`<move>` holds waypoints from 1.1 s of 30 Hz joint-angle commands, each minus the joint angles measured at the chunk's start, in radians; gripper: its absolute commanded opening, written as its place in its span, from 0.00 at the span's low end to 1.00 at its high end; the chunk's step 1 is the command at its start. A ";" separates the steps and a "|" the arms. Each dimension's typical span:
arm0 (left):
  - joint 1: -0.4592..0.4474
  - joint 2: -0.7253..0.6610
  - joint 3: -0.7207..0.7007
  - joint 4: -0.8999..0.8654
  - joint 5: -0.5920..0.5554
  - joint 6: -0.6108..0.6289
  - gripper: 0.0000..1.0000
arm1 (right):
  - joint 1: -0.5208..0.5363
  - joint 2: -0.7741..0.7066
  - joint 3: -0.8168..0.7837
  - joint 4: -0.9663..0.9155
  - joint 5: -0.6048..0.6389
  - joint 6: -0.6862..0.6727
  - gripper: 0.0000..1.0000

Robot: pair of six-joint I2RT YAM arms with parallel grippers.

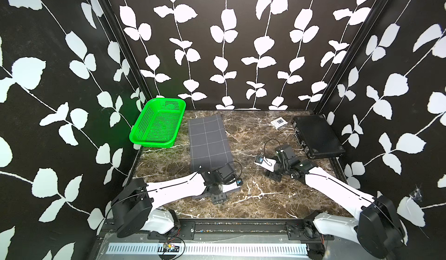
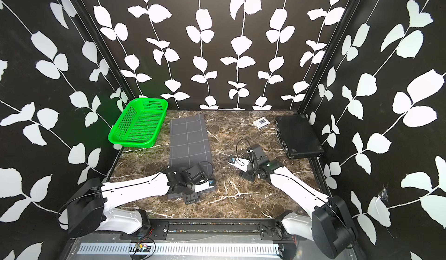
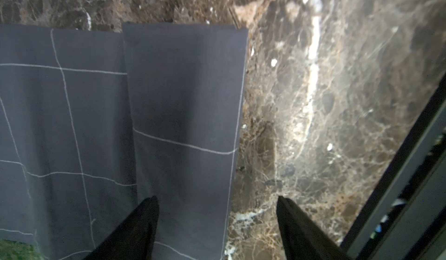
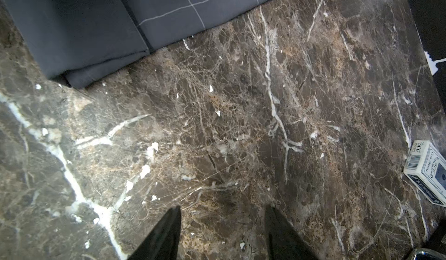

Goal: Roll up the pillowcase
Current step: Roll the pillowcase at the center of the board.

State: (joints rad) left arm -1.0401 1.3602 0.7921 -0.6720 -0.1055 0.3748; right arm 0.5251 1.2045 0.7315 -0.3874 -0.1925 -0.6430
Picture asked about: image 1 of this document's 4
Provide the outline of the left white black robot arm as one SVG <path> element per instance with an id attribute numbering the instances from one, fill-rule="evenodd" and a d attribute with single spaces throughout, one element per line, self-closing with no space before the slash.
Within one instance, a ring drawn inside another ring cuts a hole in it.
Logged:
<path id="1" fill-rule="evenodd" d="M 216 169 L 199 167 L 197 172 L 164 182 L 134 179 L 111 202 L 108 210 L 113 214 L 117 237 L 129 237 L 140 231 L 166 235 L 179 228 L 175 211 L 163 206 L 183 198 L 204 196 L 210 197 L 213 204 L 224 202 L 228 192 L 243 185 L 233 164 L 228 162 Z"/>

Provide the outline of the grey grid pillowcase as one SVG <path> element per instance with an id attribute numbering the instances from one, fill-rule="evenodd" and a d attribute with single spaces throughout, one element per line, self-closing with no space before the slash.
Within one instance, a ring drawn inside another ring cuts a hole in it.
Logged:
<path id="1" fill-rule="evenodd" d="M 204 118 L 190 119 L 188 121 L 190 171 L 216 169 L 232 162 L 236 170 L 236 162 L 230 149 L 226 136 L 223 118 L 220 114 Z M 197 198 L 209 197 L 209 194 L 200 194 Z"/>

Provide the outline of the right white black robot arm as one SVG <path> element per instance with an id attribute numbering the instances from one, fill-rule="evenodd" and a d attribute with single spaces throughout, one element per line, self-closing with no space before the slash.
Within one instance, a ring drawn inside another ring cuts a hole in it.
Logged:
<path id="1" fill-rule="evenodd" d="M 288 175 L 339 204 L 350 218 L 319 213 L 313 224 L 320 234 L 329 234 L 353 241 L 375 258 L 386 258 L 402 246 L 406 236 L 397 209 L 385 196 L 374 197 L 338 180 L 312 161 L 301 160 L 290 145 L 276 148 L 276 156 L 258 155 L 255 164 L 266 175 L 280 182 Z"/>

